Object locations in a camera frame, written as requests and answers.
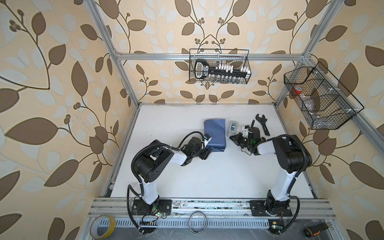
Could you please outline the yellow tape roll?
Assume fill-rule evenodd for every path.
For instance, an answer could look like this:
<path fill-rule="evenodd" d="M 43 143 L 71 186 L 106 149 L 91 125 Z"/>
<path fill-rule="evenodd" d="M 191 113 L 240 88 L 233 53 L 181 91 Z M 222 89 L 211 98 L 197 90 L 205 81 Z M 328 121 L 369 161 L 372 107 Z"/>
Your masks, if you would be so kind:
<path fill-rule="evenodd" d="M 90 235 L 95 240 L 108 238 L 115 230 L 116 219 L 109 215 L 100 215 L 94 219 L 90 227 Z"/>

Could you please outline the black socket set rail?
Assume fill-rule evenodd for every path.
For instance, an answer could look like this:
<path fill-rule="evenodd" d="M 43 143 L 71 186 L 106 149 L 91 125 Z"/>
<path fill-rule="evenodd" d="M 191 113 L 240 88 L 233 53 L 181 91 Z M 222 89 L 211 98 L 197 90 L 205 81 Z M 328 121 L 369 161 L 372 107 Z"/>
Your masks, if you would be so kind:
<path fill-rule="evenodd" d="M 223 77 L 224 79 L 248 79 L 251 77 L 251 70 L 248 67 L 241 67 L 240 70 L 237 70 L 232 65 L 222 65 L 220 62 L 211 66 L 203 59 L 196 60 L 192 73 L 199 80 L 205 78 L 213 80 L 214 77 Z"/>

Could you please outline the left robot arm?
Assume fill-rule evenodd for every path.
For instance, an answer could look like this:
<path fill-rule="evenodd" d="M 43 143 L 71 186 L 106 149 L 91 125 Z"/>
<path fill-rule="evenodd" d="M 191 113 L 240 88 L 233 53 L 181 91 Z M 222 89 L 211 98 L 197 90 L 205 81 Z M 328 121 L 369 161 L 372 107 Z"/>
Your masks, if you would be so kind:
<path fill-rule="evenodd" d="M 133 190 L 131 185 L 128 191 L 140 198 L 139 202 L 145 212 L 154 213 L 159 209 L 159 194 L 156 180 L 168 164 L 186 166 L 194 158 L 205 160 L 211 153 L 208 144 L 212 137 L 199 131 L 187 134 L 177 147 L 154 140 L 141 149 L 133 158 L 131 170 L 140 185 L 140 193 Z"/>

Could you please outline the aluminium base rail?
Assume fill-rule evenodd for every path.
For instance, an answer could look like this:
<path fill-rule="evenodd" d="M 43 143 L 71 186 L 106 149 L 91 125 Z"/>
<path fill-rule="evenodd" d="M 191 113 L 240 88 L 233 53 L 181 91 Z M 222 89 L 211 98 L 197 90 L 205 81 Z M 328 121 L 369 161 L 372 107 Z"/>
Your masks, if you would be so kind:
<path fill-rule="evenodd" d="M 132 219 L 129 218 L 127 201 L 124 198 L 96 198 L 91 206 L 85 228 L 90 229 L 94 219 L 109 215 L 116 219 L 117 227 L 133 228 L 219 228 L 219 229 L 267 229 L 286 226 L 293 218 L 297 206 L 299 214 L 296 222 L 304 221 L 311 225 L 333 224 L 337 218 L 328 200 L 291 200 L 291 217 L 254 217 L 250 208 L 251 199 L 199 199 L 173 198 L 164 203 L 153 215 L 140 215 L 142 208 L 131 204 Z"/>

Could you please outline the red capped plastic item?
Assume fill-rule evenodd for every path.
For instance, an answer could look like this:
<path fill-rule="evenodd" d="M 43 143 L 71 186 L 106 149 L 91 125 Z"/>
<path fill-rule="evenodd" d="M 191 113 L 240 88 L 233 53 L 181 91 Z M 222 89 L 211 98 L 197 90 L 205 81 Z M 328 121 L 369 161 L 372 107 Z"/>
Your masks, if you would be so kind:
<path fill-rule="evenodd" d="M 294 86 L 293 89 L 292 89 L 292 94 L 293 95 L 301 95 L 303 92 L 303 88 L 300 87 L 300 86 Z"/>

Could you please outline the orange black screwdriver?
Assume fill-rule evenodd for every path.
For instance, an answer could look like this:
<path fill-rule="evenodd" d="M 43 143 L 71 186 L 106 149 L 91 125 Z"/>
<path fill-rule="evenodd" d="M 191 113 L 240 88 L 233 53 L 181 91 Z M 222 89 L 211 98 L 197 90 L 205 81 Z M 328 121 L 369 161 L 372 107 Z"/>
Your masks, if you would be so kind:
<path fill-rule="evenodd" d="M 319 235 L 322 231 L 329 229 L 332 225 L 333 224 L 331 223 L 321 223 L 315 226 L 305 228 L 303 230 L 303 233 L 307 238 L 312 238 Z"/>

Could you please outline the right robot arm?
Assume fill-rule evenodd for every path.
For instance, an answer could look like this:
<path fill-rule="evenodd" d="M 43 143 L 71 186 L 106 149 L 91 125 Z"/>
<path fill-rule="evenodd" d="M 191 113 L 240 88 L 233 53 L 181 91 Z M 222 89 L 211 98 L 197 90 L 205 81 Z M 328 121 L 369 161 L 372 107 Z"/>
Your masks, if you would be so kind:
<path fill-rule="evenodd" d="M 230 136 L 230 139 L 242 150 L 247 149 L 248 155 L 270 155 L 277 157 L 280 171 L 274 186 L 267 193 L 265 201 L 250 201 L 252 216 L 254 217 L 291 217 L 289 206 L 291 190 L 302 172 L 312 163 L 312 157 L 304 144 L 296 135 L 280 135 L 274 138 L 259 138 L 256 133 L 260 131 L 253 128 L 247 137 L 242 133 Z"/>

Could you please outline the black adjustable wrench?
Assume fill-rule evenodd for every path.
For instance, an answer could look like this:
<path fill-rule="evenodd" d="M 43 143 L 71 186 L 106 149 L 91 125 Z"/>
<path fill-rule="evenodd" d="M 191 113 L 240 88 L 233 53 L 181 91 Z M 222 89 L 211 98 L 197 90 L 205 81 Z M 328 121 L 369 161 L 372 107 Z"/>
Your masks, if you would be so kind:
<path fill-rule="evenodd" d="M 270 136 L 270 132 L 269 132 L 269 130 L 267 128 L 267 125 L 266 125 L 266 122 L 267 122 L 268 119 L 265 117 L 265 115 L 262 115 L 260 117 L 260 115 L 257 114 L 256 115 L 256 120 L 262 125 L 264 134 L 269 137 Z"/>

